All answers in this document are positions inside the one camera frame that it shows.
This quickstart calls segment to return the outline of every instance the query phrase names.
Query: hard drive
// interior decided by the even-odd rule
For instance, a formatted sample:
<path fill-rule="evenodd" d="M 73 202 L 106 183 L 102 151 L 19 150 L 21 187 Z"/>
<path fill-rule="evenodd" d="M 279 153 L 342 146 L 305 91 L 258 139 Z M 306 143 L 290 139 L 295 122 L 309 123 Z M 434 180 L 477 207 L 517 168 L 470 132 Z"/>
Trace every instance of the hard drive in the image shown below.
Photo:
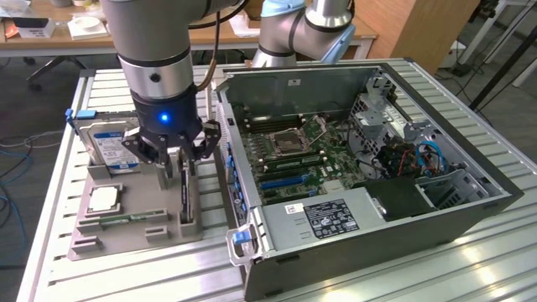
<path fill-rule="evenodd" d="M 105 165 L 110 174 L 139 171 L 138 159 L 121 145 L 123 133 L 138 127 L 134 112 L 78 111 L 73 125 L 93 165 Z"/>

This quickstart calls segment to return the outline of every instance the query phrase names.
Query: aluminum extrusion table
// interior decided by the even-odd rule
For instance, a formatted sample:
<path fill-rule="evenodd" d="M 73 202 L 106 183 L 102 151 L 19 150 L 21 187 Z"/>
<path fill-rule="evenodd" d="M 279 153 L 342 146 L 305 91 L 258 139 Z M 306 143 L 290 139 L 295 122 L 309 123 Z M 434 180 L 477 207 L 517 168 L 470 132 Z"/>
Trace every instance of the aluminum extrusion table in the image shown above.
<path fill-rule="evenodd" d="M 369 62 L 393 66 L 525 196 L 454 242 L 266 301 L 535 301 L 535 164 L 414 63 L 399 59 Z M 193 71 L 201 81 L 206 67 Z M 402 94 L 397 102 L 411 118 L 422 117 Z M 133 109 L 121 70 L 82 72 L 71 109 Z M 202 93 L 198 110 L 203 117 Z M 211 159 L 198 167 L 205 229 L 199 242 L 75 262 L 65 258 L 87 160 L 66 127 L 17 301 L 241 301 L 241 274 L 227 261 L 226 221 Z"/>

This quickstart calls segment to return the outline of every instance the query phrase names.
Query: motherboard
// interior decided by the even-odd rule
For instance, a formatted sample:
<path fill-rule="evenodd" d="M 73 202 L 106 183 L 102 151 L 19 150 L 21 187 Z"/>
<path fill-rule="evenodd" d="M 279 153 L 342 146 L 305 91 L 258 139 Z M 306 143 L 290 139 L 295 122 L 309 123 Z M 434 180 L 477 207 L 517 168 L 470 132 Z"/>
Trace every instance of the motherboard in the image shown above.
<path fill-rule="evenodd" d="M 342 191 L 366 180 L 347 148 L 347 127 L 326 114 L 245 120 L 241 139 L 263 204 Z"/>

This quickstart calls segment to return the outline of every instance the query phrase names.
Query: blue latch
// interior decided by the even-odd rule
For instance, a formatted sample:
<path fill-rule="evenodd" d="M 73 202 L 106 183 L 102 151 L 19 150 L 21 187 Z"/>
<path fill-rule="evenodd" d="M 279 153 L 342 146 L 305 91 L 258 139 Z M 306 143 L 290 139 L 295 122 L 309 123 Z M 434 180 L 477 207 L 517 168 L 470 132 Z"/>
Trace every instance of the blue latch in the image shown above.
<path fill-rule="evenodd" d="M 251 240 L 250 233 L 247 231 L 237 232 L 233 234 L 231 240 L 234 245 L 246 243 Z"/>
<path fill-rule="evenodd" d="M 74 134 L 78 135 L 74 124 L 73 124 L 73 112 L 74 111 L 70 108 L 67 110 L 65 110 L 65 122 L 69 124 L 70 128 L 73 128 Z"/>
<path fill-rule="evenodd" d="M 91 120 L 94 119 L 97 115 L 95 110 L 79 110 L 78 113 L 75 113 L 75 119 L 77 120 Z"/>

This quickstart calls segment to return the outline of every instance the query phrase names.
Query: blue cable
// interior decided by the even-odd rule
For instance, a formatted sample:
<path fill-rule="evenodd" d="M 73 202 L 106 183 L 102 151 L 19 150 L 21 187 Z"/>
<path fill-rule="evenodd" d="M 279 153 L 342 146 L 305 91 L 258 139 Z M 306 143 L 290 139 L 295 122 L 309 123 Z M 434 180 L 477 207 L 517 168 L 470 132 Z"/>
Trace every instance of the blue cable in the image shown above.
<path fill-rule="evenodd" d="M 13 212 L 14 215 L 17 216 L 17 220 L 18 220 L 18 226 L 19 226 L 19 232 L 21 232 L 21 236 L 22 236 L 22 243 L 19 245 L 18 251 L 6 259 L 4 259 L 0 262 L 0 266 L 6 266 L 9 261 L 15 260 L 17 257 L 19 257 L 22 255 L 23 250 L 26 249 L 26 245 L 27 245 L 27 237 L 26 237 L 26 230 L 23 228 L 23 223 L 22 223 L 22 217 L 19 216 L 19 212 L 18 212 L 18 207 L 17 205 L 10 201 L 9 198 L 6 198 L 5 196 L 0 196 L 0 199 L 6 201 L 9 206 L 13 208 Z"/>
<path fill-rule="evenodd" d="M 425 167 L 426 164 L 423 162 L 423 160 L 421 159 L 421 152 L 419 152 L 419 146 L 429 146 L 434 149 L 434 151 L 437 152 L 441 161 L 442 161 L 442 165 L 443 165 L 443 171 L 447 171 L 447 162 L 445 161 L 445 157 L 442 156 L 442 151 L 439 150 L 438 145 L 434 142 L 430 142 L 429 140 L 425 140 L 422 142 L 418 143 L 418 146 L 415 147 L 415 156 L 418 158 L 418 164 Z"/>
<path fill-rule="evenodd" d="M 14 157 L 22 157 L 22 158 L 25 158 L 25 160 L 26 160 L 26 167 L 22 169 L 22 171 L 21 171 L 14 177 L 12 177 L 10 179 L 8 179 L 6 181 L 1 181 L 1 182 L 0 182 L 1 184 L 5 185 L 5 184 L 9 184 L 9 183 L 12 183 L 13 181 L 15 181 L 15 180 L 23 175 L 23 173 L 27 172 L 27 170 L 29 170 L 29 168 L 30 168 L 30 166 L 31 166 L 31 158 L 30 158 L 26 154 L 9 153 L 9 152 L 1 151 L 1 150 L 0 150 L 0 154 L 8 155 L 8 156 L 14 156 Z"/>

